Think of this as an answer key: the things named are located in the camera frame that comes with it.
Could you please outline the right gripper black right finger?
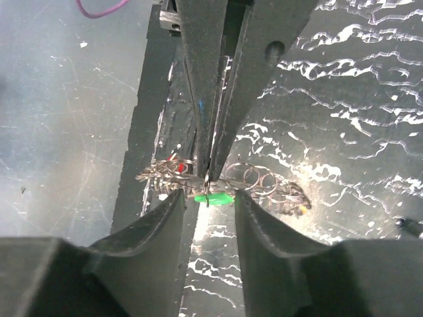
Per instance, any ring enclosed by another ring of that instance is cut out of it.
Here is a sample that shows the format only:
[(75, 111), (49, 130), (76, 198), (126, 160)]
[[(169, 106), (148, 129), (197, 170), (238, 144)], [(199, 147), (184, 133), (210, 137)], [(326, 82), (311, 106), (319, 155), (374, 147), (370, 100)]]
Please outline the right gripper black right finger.
[(301, 261), (328, 246), (292, 229), (241, 190), (235, 227), (245, 314), (316, 316)]

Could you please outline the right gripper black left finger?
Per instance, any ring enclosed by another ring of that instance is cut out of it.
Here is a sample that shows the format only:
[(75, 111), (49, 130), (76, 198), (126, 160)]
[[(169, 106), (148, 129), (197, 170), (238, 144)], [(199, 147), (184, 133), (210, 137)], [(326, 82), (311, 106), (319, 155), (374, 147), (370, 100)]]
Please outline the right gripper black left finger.
[(86, 272), (128, 316), (172, 316), (184, 218), (174, 191), (148, 214), (89, 247)]

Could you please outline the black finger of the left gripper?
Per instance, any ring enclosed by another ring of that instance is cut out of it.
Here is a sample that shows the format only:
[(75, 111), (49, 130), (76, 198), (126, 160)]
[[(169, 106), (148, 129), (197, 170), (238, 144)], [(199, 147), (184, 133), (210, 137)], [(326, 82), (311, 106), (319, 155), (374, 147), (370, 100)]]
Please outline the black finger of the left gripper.
[(197, 171), (210, 170), (215, 125), (215, 93), (226, 1), (177, 1), (188, 86), (196, 116)]
[(217, 180), (245, 116), (309, 22), (317, 1), (253, 1), (245, 9), (216, 121), (210, 179)]

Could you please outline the green key tag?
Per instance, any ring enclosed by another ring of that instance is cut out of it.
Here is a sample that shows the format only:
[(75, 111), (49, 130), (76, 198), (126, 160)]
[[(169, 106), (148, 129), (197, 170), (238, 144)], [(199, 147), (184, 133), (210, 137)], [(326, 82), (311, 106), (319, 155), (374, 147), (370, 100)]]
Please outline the green key tag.
[(196, 195), (194, 201), (208, 205), (227, 205), (233, 203), (234, 199), (227, 193), (214, 193), (208, 195)]

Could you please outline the red key tag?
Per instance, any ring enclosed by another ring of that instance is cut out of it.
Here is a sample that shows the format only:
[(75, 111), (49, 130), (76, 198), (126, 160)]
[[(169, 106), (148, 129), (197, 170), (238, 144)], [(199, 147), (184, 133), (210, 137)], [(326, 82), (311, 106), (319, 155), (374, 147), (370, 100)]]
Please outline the red key tag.
[(168, 161), (171, 161), (171, 168), (177, 174), (182, 174), (185, 170), (184, 163), (178, 158), (177, 153), (173, 153), (169, 158)]

